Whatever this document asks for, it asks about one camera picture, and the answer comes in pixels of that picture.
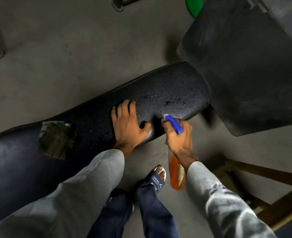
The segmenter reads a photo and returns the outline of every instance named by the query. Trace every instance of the orange liquid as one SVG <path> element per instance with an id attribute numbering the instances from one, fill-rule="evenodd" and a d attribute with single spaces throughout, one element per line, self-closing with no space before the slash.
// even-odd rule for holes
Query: orange liquid
<path id="1" fill-rule="evenodd" d="M 177 160 L 176 156 L 171 154 L 169 157 L 170 185 L 176 190 L 182 190 L 186 182 L 186 172 L 184 173 L 184 177 L 180 183 L 180 186 L 178 186 L 178 165 L 179 161 Z"/>

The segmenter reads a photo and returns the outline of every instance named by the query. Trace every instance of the gray sleeve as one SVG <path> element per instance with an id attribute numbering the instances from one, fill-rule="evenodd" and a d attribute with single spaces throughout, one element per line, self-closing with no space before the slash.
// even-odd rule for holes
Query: gray sleeve
<path id="1" fill-rule="evenodd" d="M 186 182 L 215 238 L 276 237 L 253 210 L 236 193 L 224 187 L 201 162 L 190 165 Z"/>
<path id="2" fill-rule="evenodd" d="M 0 237 L 85 238 L 123 171 L 121 151 L 111 149 L 98 154 L 53 193 L 2 220 Z"/>

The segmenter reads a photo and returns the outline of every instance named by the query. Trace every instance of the green plastic stool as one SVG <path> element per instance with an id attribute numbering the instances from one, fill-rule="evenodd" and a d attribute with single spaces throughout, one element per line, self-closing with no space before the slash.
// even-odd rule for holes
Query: green plastic stool
<path id="1" fill-rule="evenodd" d="M 193 18 L 196 18 L 204 6 L 203 0 L 186 0 L 188 12 Z"/>

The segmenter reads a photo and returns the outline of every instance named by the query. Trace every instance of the person's right hand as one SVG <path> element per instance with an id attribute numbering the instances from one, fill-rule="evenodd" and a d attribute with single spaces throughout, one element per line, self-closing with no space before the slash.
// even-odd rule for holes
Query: person's right hand
<path id="1" fill-rule="evenodd" d="M 176 120 L 178 120 L 184 130 L 181 134 L 177 134 L 171 123 L 166 121 L 164 118 L 162 119 L 162 126 L 164 127 L 167 135 L 166 144 L 187 172 L 189 166 L 193 162 L 198 161 L 192 152 L 192 126 L 186 120 Z"/>

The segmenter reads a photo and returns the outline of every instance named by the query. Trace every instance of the spray bottle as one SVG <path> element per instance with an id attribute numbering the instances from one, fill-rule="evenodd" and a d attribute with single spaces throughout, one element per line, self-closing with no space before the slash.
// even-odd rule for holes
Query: spray bottle
<path id="1" fill-rule="evenodd" d="M 165 114 L 164 118 L 166 121 L 171 123 L 177 134 L 181 134 L 184 132 L 184 129 L 181 127 L 180 123 L 172 116 Z M 186 173 L 184 171 L 184 168 L 170 149 L 168 149 L 168 164 L 171 187 L 176 190 L 182 190 L 186 181 Z"/>

